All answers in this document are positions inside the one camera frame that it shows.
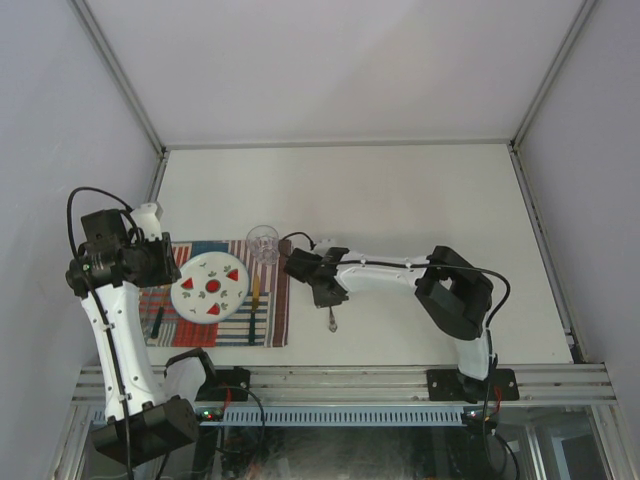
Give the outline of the pink handled spoon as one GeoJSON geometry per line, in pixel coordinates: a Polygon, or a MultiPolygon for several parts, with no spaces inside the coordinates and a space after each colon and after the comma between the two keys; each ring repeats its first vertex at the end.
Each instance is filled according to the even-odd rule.
{"type": "Polygon", "coordinates": [[[336,317],[334,314],[334,310],[332,307],[329,308],[329,331],[331,333],[336,333],[338,329],[336,317]]]}

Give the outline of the gold fork green handle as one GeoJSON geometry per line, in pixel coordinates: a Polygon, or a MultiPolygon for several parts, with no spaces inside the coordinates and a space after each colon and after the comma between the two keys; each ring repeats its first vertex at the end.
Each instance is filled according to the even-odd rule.
{"type": "Polygon", "coordinates": [[[170,295],[171,287],[166,286],[163,290],[162,296],[160,298],[159,306],[156,312],[155,320],[151,329],[150,338],[152,340],[156,340],[159,337],[161,324],[163,321],[164,311],[165,311],[165,303],[167,301],[168,296],[170,295]]]}

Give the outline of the clear drinking glass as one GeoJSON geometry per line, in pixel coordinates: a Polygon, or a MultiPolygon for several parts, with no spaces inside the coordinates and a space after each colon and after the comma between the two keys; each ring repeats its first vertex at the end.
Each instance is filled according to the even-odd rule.
{"type": "Polygon", "coordinates": [[[272,266],[279,257],[279,234],[269,225],[252,228],[247,236],[248,249],[254,259],[262,265],[272,266]]]}

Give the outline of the gold knife green handle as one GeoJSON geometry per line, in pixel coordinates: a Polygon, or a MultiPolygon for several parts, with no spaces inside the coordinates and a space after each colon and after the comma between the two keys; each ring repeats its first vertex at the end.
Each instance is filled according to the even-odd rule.
{"type": "Polygon", "coordinates": [[[250,346],[254,346],[256,341],[256,314],[259,306],[260,306],[260,278],[258,274],[255,274],[252,280],[251,311],[250,311],[249,332],[248,332],[248,343],[250,346]]]}

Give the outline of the striped patchwork placemat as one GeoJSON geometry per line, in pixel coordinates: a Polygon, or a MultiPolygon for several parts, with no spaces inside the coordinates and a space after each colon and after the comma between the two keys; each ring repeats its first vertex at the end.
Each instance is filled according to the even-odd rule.
{"type": "Polygon", "coordinates": [[[226,252],[236,256],[247,268],[250,282],[243,305],[229,318],[212,324],[196,324],[180,317],[165,303],[159,337],[150,338],[160,298],[166,287],[152,287],[140,293],[141,327],[149,347],[251,347],[248,343],[252,280],[260,278],[260,306],[256,314],[256,347],[281,348],[287,345],[289,327],[289,278],[283,265],[259,264],[244,240],[208,240],[175,242],[172,246],[179,268],[188,260],[206,252],[226,252]]]}

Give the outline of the white watermelon pattern plate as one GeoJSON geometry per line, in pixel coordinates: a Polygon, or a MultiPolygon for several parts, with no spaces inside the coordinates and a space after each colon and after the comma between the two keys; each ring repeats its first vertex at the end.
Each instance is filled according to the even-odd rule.
{"type": "Polygon", "coordinates": [[[206,252],[188,260],[172,285],[170,299],[177,314],[196,324],[226,320],[244,303],[250,276],[246,266],[226,252],[206,252]]]}

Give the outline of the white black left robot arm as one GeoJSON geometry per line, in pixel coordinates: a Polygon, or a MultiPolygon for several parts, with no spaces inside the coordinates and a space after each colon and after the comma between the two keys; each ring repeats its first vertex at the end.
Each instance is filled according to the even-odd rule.
{"type": "Polygon", "coordinates": [[[154,374],[140,292],[181,277],[161,215],[159,204],[146,203],[83,216],[86,240],[72,247],[66,272],[90,321],[103,374],[106,424],[92,433],[92,442],[129,469],[196,442],[195,401],[211,398],[219,387],[201,348],[170,358],[161,378],[154,374]]]}

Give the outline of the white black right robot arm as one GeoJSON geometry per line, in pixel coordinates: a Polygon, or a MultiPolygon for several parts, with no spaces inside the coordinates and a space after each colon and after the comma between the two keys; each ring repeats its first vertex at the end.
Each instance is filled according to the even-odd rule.
{"type": "Polygon", "coordinates": [[[286,255],[284,272],[311,288],[319,309],[339,306],[357,292],[413,295],[453,340],[453,378],[465,396],[480,399],[493,390],[496,355],[489,324],[494,286],[488,270],[472,266],[453,249],[437,246],[427,256],[402,259],[372,257],[345,247],[322,254],[296,248],[286,255]]]}

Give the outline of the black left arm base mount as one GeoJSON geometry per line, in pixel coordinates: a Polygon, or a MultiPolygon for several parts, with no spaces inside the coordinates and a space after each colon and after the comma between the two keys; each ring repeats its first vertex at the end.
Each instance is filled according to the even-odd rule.
{"type": "Polygon", "coordinates": [[[232,402],[245,402],[249,395],[246,390],[251,385],[251,372],[248,369],[234,367],[219,369],[214,377],[208,377],[200,387],[196,400],[198,402],[224,402],[228,398],[232,402]]]}

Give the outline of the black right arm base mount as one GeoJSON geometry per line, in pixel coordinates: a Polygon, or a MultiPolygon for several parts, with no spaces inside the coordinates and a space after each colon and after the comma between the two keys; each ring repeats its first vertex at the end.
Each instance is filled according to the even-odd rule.
{"type": "Polygon", "coordinates": [[[515,371],[498,368],[485,380],[462,375],[457,369],[429,369],[426,371],[428,395],[436,402],[479,403],[489,395],[490,401],[520,399],[515,371]]]}

